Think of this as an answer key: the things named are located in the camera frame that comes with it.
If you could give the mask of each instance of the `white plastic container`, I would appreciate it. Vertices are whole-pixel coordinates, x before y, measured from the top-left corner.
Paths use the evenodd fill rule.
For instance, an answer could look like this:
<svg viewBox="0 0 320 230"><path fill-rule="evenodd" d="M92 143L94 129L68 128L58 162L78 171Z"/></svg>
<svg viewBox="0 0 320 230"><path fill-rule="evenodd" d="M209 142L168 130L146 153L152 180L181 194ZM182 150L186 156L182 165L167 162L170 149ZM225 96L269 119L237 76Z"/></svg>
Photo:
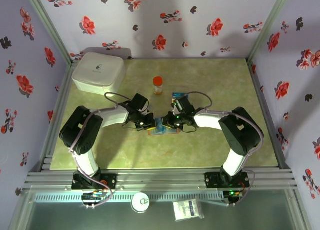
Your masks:
<svg viewBox="0 0 320 230"><path fill-rule="evenodd" d="M117 92L125 75L123 59L88 52L74 70L72 80L79 90L104 95L106 92Z"/></svg>
<svg viewBox="0 0 320 230"><path fill-rule="evenodd" d="M136 193L131 200L131 207L137 213L144 213L147 211L150 204L150 199L147 194L143 192Z"/></svg>

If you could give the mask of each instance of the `green table surface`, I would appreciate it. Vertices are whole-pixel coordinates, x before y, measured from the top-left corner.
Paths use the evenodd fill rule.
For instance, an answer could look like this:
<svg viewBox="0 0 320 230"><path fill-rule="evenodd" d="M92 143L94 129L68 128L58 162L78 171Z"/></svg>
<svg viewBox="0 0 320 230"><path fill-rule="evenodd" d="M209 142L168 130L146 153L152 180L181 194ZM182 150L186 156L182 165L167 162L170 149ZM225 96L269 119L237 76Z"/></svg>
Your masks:
<svg viewBox="0 0 320 230"><path fill-rule="evenodd" d="M139 59L126 60L126 75L118 93L133 98L140 93L150 101L150 110L161 117L171 110L172 92L201 91L213 100L211 110L231 111L244 107L264 132L264 145L247 166L278 165L256 91L244 59ZM153 78L163 78L163 94L153 93ZM123 102L121 97L114 100ZM191 94L195 108L208 105L205 96ZM83 92L74 83L70 90L62 126L75 108L111 107L103 95ZM93 152L101 168L218 167L230 147L221 130L198 128L194 133L149 136L147 131L124 129L114 124L100 129ZM68 148L57 140L50 169L75 169Z"/></svg>

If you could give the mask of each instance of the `glass panel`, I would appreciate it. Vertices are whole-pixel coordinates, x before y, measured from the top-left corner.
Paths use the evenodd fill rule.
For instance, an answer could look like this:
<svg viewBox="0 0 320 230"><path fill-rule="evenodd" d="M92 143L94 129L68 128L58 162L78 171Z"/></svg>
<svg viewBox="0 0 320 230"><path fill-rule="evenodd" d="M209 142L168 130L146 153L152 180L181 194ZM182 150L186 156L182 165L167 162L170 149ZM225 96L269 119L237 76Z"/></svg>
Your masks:
<svg viewBox="0 0 320 230"><path fill-rule="evenodd" d="M285 230L295 229L284 191L252 191L236 207L202 203L204 219L175 221L171 202L151 202L138 214L130 203L86 209L80 203L35 203L28 230Z"/></svg>

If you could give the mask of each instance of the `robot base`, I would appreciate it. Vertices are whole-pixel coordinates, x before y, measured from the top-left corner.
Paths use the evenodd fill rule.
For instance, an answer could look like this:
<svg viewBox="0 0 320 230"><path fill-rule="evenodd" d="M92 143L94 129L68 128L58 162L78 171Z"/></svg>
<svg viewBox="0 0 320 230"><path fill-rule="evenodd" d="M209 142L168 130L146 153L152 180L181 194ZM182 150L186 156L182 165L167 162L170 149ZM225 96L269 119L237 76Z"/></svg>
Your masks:
<svg viewBox="0 0 320 230"><path fill-rule="evenodd" d="M240 172L228 183L222 179L220 172L207 172L204 174L204 180L207 188L243 188L242 183L246 188L250 186L247 172Z"/></svg>
<svg viewBox="0 0 320 230"><path fill-rule="evenodd" d="M111 189L116 189L117 183L117 174L106 173L106 174L97 174L93 176L94 179L102 181L104 184L107 184ZM84 175L79 171L73 173L72 180L72 189L82 190L82 189L102 189L103 186L88 180Z"/></svg>

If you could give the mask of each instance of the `orange bottle cap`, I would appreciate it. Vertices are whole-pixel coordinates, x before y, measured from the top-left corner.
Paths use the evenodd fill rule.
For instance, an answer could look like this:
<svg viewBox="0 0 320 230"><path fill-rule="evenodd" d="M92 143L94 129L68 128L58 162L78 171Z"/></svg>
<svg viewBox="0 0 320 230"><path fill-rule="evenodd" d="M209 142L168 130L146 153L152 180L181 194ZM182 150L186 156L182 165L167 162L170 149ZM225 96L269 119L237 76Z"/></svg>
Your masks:
<svg viewBox="0 0 320 230"><path fill-rule="evenodd" d="M164 80L160 76L157 76L153 79L153 84L155 86L161 86L163 83L164 83Z"/></svg>

